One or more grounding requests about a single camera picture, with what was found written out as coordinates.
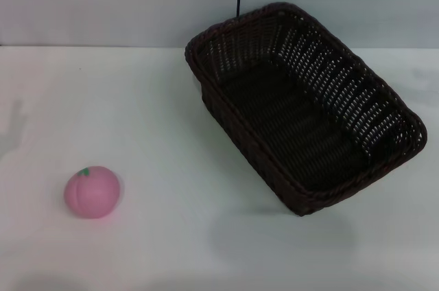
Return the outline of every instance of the woven pattern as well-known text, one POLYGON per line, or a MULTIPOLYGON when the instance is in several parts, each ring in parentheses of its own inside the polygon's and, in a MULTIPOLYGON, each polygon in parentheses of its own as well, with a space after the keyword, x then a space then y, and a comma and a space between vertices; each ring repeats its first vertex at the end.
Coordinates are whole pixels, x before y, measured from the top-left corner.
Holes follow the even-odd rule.
POLYGON ((426 144, 401 98, 294 5, 213 26, 186 58, 214 117, 230 119, 235 144, 299 215, 352 196, 426 144))

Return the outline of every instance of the toy peach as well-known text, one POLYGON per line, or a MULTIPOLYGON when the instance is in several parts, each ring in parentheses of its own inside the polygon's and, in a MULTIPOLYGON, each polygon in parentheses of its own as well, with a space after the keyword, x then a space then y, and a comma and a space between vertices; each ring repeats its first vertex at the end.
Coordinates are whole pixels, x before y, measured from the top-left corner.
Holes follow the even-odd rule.
POLYGON ((106 167, 86 167, 72 176, 64 190, 67 206, 77 216, 101 218, 117 204, 120 184, 116 175, 106 167))

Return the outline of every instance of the basket rim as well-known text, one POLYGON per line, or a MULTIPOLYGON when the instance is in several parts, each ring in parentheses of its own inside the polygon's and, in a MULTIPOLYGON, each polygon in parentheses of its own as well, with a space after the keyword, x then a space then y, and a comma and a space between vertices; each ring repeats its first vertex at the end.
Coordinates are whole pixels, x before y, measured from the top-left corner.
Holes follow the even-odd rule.
POLYGON ((349 197, 349 193, 352 192, 352 190, 355 190, 356 192, 369 186, 369 184, 373 183, 378 178, 385 176, 396 167, 416 156, 425 147, 427 142, 427 129, 424 123, 416 113, 407 107, 399 95, 371 68, 369 68, 359 56, 354 54, 340 39, 330 33, 330 31, 317 19, 292 3, 271 3, 257 10, 243 14, 239 18, 231 18, 222 23, 217 23, 210 26, 207 30, 192 38, 192 40, 187 44, 185 49, 185 58, 196 78, 203 85, 205 85, 215 97, 221 99, 222 103, 226 105, 229 112, 233 114, 237 121, 243 126, 248 135, 256 141, 257 147, 259 147, 262 153, 264 153, 265 158, 270 161, 272 168, 278 172, 284 181, 292 186, 301 197, 308 199, 312 198, 315 201, 323 202, 326 205, 339 202, 341 199, 349 197), (364 73, 365 76, 370 78, 370 80, 376 82, 378 85, 381 85, 379 90, 384 93, 390 101, 396 104, 396 106, 398 106, 403 114, 409 119, 412 125, 416 127, 417 131, 422 137, 420 145, 417 148, 412 146, 412 150, 410 150, 409 154, 396 152, 388 160, 383 161, 378 165, 371 166, 363 173, 358 174, 354 179, 347 180, 337 185, 333 189, 325 191, 310 191, 304 188, 303 185, 298 182, 279 162, 271 149, 266 145, 265 141, 256 134, 252 126, 241 115, 239 109, 234 107, 230 100, 223 94, 216 81, 214 81, 214 79, 207 72, 205 72, 202 67, 200 67, 197 55, 200 45, 203 45, 207 41, 225 32, 233 31, 236 27, 241 27, 255 19, 275 12, 279 13, 281 11, 294 12, 295 14, 298 14, 304 18, 304 20, 312 23, 313 26, 316 27, 316 29, 321 33, 321 35, 330 42, 334 49, 338 50, 345 58, 350 59, 356 65, 356 67, 358 67, 358 69, 364 73))

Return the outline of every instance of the rectangular basket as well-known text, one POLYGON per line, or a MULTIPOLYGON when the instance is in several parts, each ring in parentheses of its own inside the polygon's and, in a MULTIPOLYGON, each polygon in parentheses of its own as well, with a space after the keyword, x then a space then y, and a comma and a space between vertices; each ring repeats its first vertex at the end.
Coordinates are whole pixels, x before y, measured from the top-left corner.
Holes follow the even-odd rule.
POLYGON ((297 215, 356 194, 427 142, 401 98, 295 5, 214 25, 185 56, 212 116, 297 215))

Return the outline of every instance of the wicker basket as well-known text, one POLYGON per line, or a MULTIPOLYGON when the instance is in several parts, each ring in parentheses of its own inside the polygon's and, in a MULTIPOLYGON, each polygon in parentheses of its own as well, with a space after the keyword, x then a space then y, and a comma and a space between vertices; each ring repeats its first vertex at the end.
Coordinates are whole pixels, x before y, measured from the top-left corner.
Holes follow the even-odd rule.
POLYGON ((354 195, 427 142, 401 98, 292 4, 214 25, 185 56, 212 116, 300 216, 354 195))

